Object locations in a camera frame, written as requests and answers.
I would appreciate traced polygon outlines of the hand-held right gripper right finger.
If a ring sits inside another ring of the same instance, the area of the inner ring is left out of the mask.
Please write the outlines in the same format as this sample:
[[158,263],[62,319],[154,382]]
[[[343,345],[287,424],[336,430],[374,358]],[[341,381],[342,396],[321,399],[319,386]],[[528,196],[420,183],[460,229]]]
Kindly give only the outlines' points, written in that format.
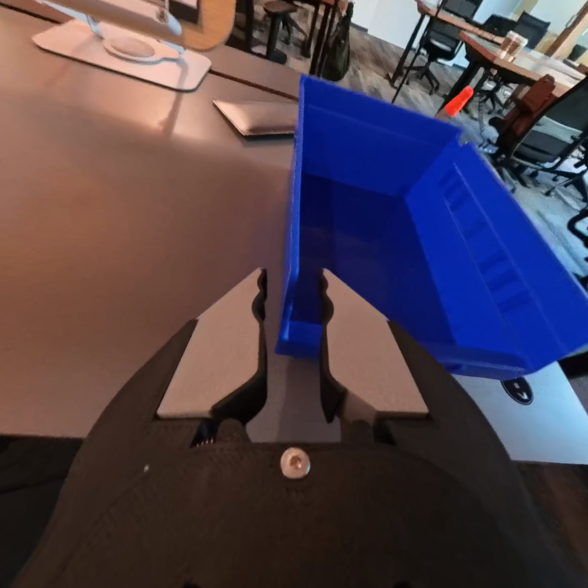
[[386,317],[327,269],[320,277],[320,299],[320,401],[327,421],[427,417],[427,404]]

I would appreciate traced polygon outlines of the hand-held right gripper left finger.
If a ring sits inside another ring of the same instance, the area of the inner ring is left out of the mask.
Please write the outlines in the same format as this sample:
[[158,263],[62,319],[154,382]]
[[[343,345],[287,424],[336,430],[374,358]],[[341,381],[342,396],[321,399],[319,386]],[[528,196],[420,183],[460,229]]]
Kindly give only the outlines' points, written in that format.
[[266,286],[266,270],[254,269],[196,319],[158,418],[246,424],[261,411],[267,399]]

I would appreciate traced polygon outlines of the blue plastic bin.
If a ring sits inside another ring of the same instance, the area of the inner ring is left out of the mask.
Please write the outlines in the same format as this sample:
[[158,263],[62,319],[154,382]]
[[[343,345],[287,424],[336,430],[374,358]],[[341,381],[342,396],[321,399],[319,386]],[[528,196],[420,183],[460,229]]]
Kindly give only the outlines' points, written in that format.
[[460,129],[301,76],[275,352],[318,356],[328,269],[454,374],[587,344],[587,294]]

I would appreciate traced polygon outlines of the white desk sheet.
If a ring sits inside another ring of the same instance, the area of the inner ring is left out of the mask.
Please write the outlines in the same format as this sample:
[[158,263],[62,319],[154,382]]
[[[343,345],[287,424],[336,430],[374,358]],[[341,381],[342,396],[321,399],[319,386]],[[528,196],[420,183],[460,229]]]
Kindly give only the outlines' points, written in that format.
[[559,364],[526,376],[533,401],[521,405],[498,380],[455,375],[519,462],[587,465],[587,412]]

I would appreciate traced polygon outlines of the dark grey tray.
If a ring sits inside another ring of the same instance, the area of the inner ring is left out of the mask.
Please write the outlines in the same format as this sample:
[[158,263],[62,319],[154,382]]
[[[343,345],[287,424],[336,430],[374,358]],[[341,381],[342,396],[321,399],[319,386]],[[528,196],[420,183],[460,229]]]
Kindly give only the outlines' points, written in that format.
[[295,133],[296,102],[213,100],[212,103],[241,136],[291,136]]

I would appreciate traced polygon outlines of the orange traffic cone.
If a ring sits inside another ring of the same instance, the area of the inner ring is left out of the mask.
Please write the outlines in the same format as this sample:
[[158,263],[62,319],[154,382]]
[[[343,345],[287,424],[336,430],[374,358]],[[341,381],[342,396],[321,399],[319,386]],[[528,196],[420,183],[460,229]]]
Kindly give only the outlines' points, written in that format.
[[471,86],[463,88],[454,98],[440,108],[435,115],[435,119],[443,122],[451,122],[457,114],[467,105],[469,100],[473,97],[474,90]]

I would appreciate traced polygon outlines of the black office chair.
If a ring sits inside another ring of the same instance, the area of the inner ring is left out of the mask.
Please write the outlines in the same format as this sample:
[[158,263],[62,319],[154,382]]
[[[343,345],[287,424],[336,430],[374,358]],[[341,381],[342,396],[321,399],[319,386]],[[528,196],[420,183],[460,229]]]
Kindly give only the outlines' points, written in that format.
[[502,118],[489,123],[498,131],[490,162],[499,175],[510,172],[526,187],[522,173],[540,172],[554,179],[556,187],[574,185],[586,195],[587,172],[587,77],[555,96],[555,78],[545,75]]
[[[426,39],[422,41],[416,51],[413,61],[406,70],[415,72],[416,79],[426,78],[430,85],[429,95],[435,94],[440,88],[440,82],[431,70],[433,63],[452,61],[463,44],[460,38],[460,28],[445,21],[431,21],[425,31]],[[423,65],[414,65],[420,52],[424,50],[427,60]]]

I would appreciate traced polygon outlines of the white display stand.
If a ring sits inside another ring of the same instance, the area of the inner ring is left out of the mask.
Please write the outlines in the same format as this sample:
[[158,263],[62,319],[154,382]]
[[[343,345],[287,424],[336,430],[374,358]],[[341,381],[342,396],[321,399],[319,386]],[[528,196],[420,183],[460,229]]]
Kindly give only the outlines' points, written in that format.
[[168,4],[144,1],[37,1],[71,20],[33,37],[74,61],[179,92],[193,92],[209,58],[181,46],[182,27]]

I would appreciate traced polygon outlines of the black backpack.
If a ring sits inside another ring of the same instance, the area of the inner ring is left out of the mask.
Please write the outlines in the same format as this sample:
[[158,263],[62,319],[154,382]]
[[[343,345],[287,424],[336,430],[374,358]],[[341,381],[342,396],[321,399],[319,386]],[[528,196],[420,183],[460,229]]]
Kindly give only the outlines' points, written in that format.
[[339,18],[334,33],[327,41],[319,67],[319,77],[331,82],[341,81],[350,68],[350,28],[355,4],[348,2],[345,12]]

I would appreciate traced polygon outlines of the black round stool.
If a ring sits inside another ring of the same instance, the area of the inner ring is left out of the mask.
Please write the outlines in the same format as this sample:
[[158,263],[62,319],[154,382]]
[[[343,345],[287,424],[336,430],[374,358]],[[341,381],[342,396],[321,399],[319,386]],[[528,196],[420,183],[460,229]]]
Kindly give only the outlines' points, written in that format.
[[284,19],[296,12],[298,7],[291,1],[269,1],[264,4],[263,9],[270,19],[265,58],[271,62],[285,65],[288,57],[276,48],[277,38]]

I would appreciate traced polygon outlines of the wooden office desk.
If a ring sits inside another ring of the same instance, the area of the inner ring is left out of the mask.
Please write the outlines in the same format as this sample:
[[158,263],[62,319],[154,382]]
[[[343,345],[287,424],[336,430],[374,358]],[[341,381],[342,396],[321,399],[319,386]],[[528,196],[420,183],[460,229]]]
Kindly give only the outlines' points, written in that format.
[[586,77],[574,68],[550,56],[531,49],[522,49],[514,58],[501,58],[499,45],[468,32],[461,32],[466,59],[469,65],[466,72],[479,70],[495,71],[504,82],[532,86],[542,77],[549,75],[555,81],[552,91],[556,98],[561,97]]

